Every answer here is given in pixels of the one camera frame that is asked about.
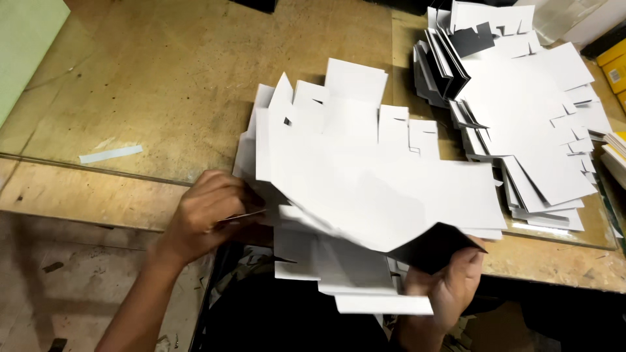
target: hand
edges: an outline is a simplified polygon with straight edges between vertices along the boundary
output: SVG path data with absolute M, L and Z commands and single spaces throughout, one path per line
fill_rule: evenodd
M 483 271 L 483 256 L 477 248 L 464 248 L 452 255 L 448 266 L 429 275 L 411 267 L 404 282 L 408 296 L 428 296 L 433 316 L 405 316 L 394 335 L 408 350 L 439 351 L 445 334 L 456 325 L 470 305 Z
M 204 171 L 180 199 L 165 233 L 149 253 L 168 267 L 182 269 L 224 243 L 231 235 L 259 219 L 251 215 L 218 223 L 233 215 L 246 214 L 244 204 L 256 201 L 245 182 L 219 170 Z

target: stack of cardboard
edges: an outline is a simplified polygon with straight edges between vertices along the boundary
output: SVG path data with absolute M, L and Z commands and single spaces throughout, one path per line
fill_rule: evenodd
M 415 85 L 449 107 L 468 159 L 502 168 L 514 218 L 584 230 L 577 208 L 596 192 L 592 139 L 611 128 L 576 50 L 542 48 L 533 11 L 459 1 L 451 11 L 429 8 L 427 40 L 413 50 Z
M 608 144 L 602 146 L 600 158 L 617 182 L 626 189 L 626 132 L 613 132 L 604 136 Z
M 381 105 L 386 81 L 329 59 L 324 86 L 259 85 L 233 174 L 267 202 L 276 277 L 317 281 L 343 313 L 432 314 L 386 257 L 432 274 L 506 224 L 491 164 L 440 160 L 435 122 Z

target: wooden table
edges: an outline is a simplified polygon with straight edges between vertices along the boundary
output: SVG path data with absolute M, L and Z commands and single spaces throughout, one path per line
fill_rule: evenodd
M 283 71 L 322 83 L 328 57 L 386 70 L 383 103 L 434 116 L 411 88 L 424 18 L 362 0 L 281 0 L 274 15 L 226 0 L 66 2 L 68 22 L 0 129 L 1 210 L 161 231 L 202 170 L 232 167 L 257 83 Z M 606 82 L 594 88 L 626 130 Z M 442 158 L 462 155 L 457 132 L 439 136 Z M 144 152 L 78 164 L 134 144 Z M 487 249 L 485 274 L 626 292 L 621 249 L 515 236 Z

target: barcode label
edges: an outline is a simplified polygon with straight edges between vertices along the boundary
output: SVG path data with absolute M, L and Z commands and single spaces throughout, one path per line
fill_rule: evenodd
M 612 70 L 608 73 L 608 75 L 611 77 L 611 81 L 613 81 L 613 83 L 617 83 L 622 79 L 622 77 L 620 77 L 620 73 L 617 72 L 617 70 Z

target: yellow box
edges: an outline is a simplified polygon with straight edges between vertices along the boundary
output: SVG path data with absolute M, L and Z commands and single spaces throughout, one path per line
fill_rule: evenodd
M 617 100 L 620 101 L 620 104 L 622 108 L 624 109 L 624 112 L 626 112 L 626 91 L 619 93 L 617 95 Z
M 617 94 L 626 90 L 626 55 L 607 63 L 602 67 L 602 71 L 613 93 Z
M 624 54 L 626 54 L 626 39 L 613 45 L 613 48 L 610 48 L 609 50 L 606 50 L 604 53 L 600 54 L 600 56 L 598 56 L 595 61 L 598 62 L 598 65 L 604 66 Z

